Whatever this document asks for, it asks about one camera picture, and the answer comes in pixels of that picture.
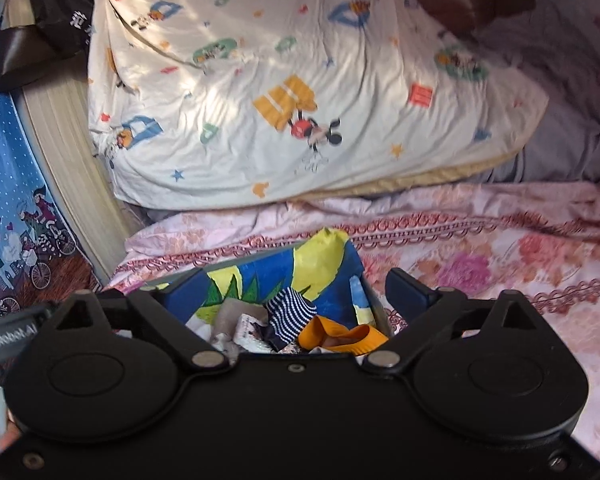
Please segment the person's left hand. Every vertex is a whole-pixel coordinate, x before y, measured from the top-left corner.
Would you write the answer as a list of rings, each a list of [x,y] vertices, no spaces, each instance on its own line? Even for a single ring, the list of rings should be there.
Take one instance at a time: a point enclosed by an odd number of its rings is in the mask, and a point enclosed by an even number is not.
[[[22,431],[16,424],[14,415],[11,411],[6,411],[4,419],[6,422],[6,427],[5,430],[0,434],[0,453],[13,445],[22,436]]]

